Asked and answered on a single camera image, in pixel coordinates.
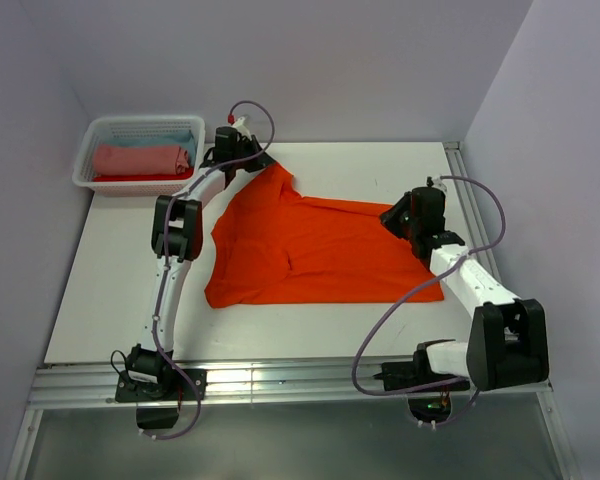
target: white basket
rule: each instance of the white basket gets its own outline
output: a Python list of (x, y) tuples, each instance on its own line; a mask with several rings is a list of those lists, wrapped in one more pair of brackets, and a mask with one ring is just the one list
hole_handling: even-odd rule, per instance
[(125, 116), (102, 117), (91, 122), (84, 134), (73, 168), (73, 183), (96, 193), (113, 197), (171, 195), (190, 179), (146, 182), (94, 182), (93, 154), (102, 142), (121, 138), (158, 137), (190, 130), (196, 142), (194, 165), (204, 156), (204, 120), (196, 116)]

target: white tabletop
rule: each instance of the white tabletop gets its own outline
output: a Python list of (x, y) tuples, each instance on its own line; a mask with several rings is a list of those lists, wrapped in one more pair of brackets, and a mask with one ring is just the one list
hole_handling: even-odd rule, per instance
[[(449, 174), (439, 143), (275, 144), (271, 155), (295, 176), (303, 195), (393, 204), (427, 176)], [(204, 210), (204, 246), (185, 281), (175, 329), (181, 360), (351, 357), (385, 304), (235, 305), (214, 310), (204, 288), (215, 245), (210, 232), (250, 175), (241, 172)], [(469, 240), (453, 183), (447, 228)], [(149, 314), (156, 259), (150, 246), (154, 197), (95, 195), (62, 300), (45, 362), (106, 362), (131, 350)], [(413, 353), (427, 340), (466, 340), (471, 318), (445, 290), (445, 300), (405, 304), (380, 330), (367, 355)]]

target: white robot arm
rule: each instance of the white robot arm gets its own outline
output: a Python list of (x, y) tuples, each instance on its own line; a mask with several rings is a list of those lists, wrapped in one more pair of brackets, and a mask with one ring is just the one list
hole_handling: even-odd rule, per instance
[(159, 345), (166, 355), (173, 355), (173, 332), (182, 286), (192, 261), (202, 249), (202, 211), (225, 190), (238, 170), (255, 172), (273, 162), (249, 132), (246, 117), (240, 117), (232, 126), (216, 130), (215, 146), (182, 190), (156, 200), (151, 235), (151, 245), (158, 257), (155, 286), (139, 342), (125, 359), (126, 374), (132, 385), (125, 384), (123, 388), (134, 389), (138, 382), (148, 384), (155, 397), (173, 390), (174, 372), (157, 349)]
[[(386, 390), (452, 377), (470, 379), (481, 391), (546, 380), (549, 356), (542, 306), (520, 299), (469, 257), (472, 251), (464, 241), (445, 230), (445, 200), (444, 184), (429, 178), (426, 187), (407, 192), (380, 218), (391, 233), (411, 243), (413, 254), (434, 275), (443, 277), (472, 316), (469, 341), (420, 344), (412, 362), (398, 365), (397, 375), (396, 364), (386, 363), (377, 378), (390, 380), (390, 388), (385, 381)], [(404, 381), (396, 383), (398, 376)]]

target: gray wall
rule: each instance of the gray wall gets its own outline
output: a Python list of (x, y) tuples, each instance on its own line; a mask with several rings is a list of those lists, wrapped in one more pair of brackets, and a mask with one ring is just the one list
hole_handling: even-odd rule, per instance
[(70, 176), (86, 125), (20, 5), (0, 0), (0, 478), (84, 222)]
[(499, 266), (547, 309), (560, 410), (600, 479), (600, 0), (533, 3), (464, 153), (505, 205)]
[(297, 141), (464, 138), (531, 4), (21, 1), (91, 116), (193, 111), (215, 127), (246, 97)]

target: orange shirt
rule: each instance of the orange shirt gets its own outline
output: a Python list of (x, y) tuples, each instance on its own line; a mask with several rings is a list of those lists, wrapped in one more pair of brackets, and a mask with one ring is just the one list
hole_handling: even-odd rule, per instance
[[(209, 305), (388, 303), (432, 278), (380, 224), (389, 205), (303, 197), (292, 180), (268, 167), (218, 219)], [(410, 301), (442, 299), (434, 285)]]

